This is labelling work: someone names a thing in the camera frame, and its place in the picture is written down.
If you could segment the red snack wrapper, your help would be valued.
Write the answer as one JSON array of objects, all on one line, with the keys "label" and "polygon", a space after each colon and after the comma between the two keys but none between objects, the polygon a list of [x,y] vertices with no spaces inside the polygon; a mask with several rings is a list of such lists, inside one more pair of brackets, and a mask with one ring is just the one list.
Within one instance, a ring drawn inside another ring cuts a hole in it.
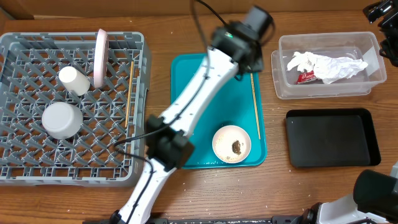
[{"label": "red snack wrapper", "polygon": [[318,78],[315,76],[314,71],[303,72],[298,76],[296,84],[301,85],[301,84],[313,82],[316,80],[318,80]]}]

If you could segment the wooden chopstick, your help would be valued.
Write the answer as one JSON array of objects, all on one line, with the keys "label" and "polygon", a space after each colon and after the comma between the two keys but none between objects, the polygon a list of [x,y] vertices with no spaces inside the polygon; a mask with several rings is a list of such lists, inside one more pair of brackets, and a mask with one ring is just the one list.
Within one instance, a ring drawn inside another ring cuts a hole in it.
[{"label": "wooden chopstick", "polygon": [[127,128],[127,126],[128,126],[129,115],[130,115],[132,80],[134,78],[133,69],[134,69],[134,61],[132,60],[131,66],[130,66],[129,88],[128,88],[128,92],[127,92],[126,115],[125,115],[125,125],[124,125],[125,128]]},{"label": "wooden chopstick", "polygon": [[258,138],[261,140],[261,130],[260,130],[260,126],[259,126],[259,116],[258,116],[257,101],[256,101],[256,90],[255,90],[255,86],[254,86],[254,76],[252,73],[250,73],[250,78],[251,78],[252,98],[253,98],[253,103],[254,103],[254,114],[255,114],[255,118],[256,118],[257,134],[258,134]]}]

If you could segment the brown food scrap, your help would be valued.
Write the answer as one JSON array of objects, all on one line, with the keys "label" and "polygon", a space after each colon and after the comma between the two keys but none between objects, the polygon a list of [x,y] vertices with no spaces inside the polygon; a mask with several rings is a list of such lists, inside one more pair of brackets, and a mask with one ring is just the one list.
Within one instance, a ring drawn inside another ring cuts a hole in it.
[{"label": "brown food scrap", "polygon": [[237,154],[237,155],[241,154],[241,144],[238,140],[236,140],[234,143],[232,143],[231,147],[232,147],[232,151],[235,154]]}]

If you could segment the grey round bowl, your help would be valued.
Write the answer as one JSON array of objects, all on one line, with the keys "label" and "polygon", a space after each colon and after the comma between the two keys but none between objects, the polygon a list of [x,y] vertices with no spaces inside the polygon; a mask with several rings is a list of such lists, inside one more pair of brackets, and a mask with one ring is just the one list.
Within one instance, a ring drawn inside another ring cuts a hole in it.
[{"label": "grey round bowl", "polygon": [[74,136],[83,124],[83,113],[71,104],[56,102],[43,112],[42,125],[55,139],[67,139]]}]

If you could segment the large pink-white plate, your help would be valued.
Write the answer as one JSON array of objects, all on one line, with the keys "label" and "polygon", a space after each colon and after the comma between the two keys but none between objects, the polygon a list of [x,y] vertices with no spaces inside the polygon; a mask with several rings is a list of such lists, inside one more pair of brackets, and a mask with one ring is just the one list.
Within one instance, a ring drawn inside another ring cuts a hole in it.
[{"label": "large pink-white plate", "polygon": [[106,76],[106,64],[108,62],[109,39],[105,30],[100,29],[96,38],[94,69],[93,69],[93,86],[101,88],[104,85]]}]

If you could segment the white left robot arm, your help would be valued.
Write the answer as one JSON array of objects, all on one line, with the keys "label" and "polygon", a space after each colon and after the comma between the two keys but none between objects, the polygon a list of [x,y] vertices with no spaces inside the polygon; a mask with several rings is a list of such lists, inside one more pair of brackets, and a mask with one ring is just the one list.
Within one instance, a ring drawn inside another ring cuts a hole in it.
[{"label": "white left robot arm", "polygon": [[214,96],[238,74],[260,72],[264,68],[263,36],[274,28],[272,16],[253,6],[242,22],[225,22],[205,42],[205,57],[179,97],[158,117],[149,116],[146,132],[113,144],[145,139],[146,157],[140,157],[144,169],[127,203],[116,210],[110,223],[146,223],[167,179],[188,161],[194,150],[189,141],[198,120]]}]

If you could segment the small plate with crumbs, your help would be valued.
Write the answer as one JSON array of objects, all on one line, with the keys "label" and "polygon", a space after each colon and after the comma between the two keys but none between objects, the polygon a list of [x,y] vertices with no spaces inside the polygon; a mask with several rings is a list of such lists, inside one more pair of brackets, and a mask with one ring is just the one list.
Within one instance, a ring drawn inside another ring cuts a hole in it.
[{"label": "small plate with crumbs", "polygon": [[[241,144],[241,154],[232,151],[232,143],[238,140]],[[239,126],[227,125],[215,133],[212,140],[213,152],[221,161],[228,164],[237,164],[247,158],[251,152],[251,138],[249,134]]]}]

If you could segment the white napkin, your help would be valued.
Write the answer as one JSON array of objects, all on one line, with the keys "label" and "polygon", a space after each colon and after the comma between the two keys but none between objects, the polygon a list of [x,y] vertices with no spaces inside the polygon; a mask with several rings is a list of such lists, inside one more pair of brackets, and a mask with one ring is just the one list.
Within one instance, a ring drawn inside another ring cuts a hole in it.
[{"label": "white napkin", "polygon": [[327,57],[313,54],[308,57],[313,65],[314,75],[324,84],[331,84],[343,78],[351,78],[363,71],[368,63],[349,57]]}]

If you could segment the white tissue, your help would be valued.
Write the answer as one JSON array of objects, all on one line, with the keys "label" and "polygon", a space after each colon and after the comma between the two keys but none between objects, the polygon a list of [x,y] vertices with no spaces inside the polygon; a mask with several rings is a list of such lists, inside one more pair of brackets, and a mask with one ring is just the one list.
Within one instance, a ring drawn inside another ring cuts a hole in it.
[{"label": "white tissue", "polygon": [[314,67],[315,56],[311,52],[294,52],[294,56],[291,61],[287,64],[287,71],[291,71],[296,68],[299,72],[311,72]]}]

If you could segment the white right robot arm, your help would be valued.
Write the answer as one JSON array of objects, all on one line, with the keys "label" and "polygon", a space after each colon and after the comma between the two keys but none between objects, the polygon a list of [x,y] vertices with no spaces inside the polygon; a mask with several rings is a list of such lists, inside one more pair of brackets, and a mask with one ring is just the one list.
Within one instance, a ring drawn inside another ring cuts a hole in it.
[{"label": "white right robot arm", "polygon": [[[397,66],[397,0],[379,1],[366,6],[364,15],[378,24],[385,39],[379,54]],[[294,218],[292,224],[304,223],[397,223],[397,164],[391,174],[364,170],[358,176],[351,195],[334,202],[316,203]]]}]

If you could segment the cream plastic cup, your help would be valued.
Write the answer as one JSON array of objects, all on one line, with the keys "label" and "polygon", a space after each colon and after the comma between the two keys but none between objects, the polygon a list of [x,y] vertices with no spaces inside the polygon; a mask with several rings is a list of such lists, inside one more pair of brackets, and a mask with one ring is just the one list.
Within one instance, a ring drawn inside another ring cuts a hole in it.
[{"label": "cream plastic cup", "polygon": [[71,66],[63,67],[58,74],[63,86],[78,96],[84,95],[90,88],[87,77]]}]

